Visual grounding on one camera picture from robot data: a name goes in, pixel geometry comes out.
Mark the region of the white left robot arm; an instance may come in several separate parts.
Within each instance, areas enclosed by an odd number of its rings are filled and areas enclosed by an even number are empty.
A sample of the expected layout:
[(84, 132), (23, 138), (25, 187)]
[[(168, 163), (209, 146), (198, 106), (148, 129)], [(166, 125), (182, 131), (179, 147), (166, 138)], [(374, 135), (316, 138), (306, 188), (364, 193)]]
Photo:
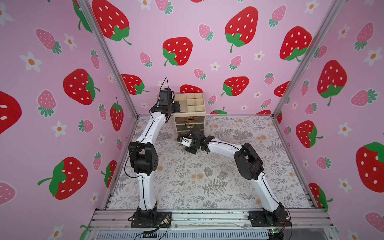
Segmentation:
[(175, 102), (175, 94), (170, 88), (159, 91), (159, 99), (150, 109), (150, 118), (143, 133), (136, 141), (129, 143), (131, 168), (139, 181), (140, 201), (132, 217), (132, 228), (151, 228), (158, 220), (157, 202), (154, 194), (152, 173), (157, 169), (159, 157), (154, 143), (162, 126), (168, 122), (172, 113), (180, 110)]

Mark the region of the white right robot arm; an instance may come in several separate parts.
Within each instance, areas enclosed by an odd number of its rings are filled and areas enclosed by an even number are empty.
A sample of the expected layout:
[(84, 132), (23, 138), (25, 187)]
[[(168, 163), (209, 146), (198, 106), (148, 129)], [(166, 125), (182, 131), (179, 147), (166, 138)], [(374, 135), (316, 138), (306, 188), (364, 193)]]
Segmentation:
[(234, 159), (240, 175), (250, 181), (262, 201), (261, 211), (250, 211), (248, 219), (253, 227), (291, 227), (289, 211), (277, 201), (264, 173), (263, 161), (251, 144), (235, 145), (205, 136), (199, 129), (192, 129), (187, 136), (177, 141), (186, 151), (196, 154), (198, 150), (207, 154), (216, 153)]

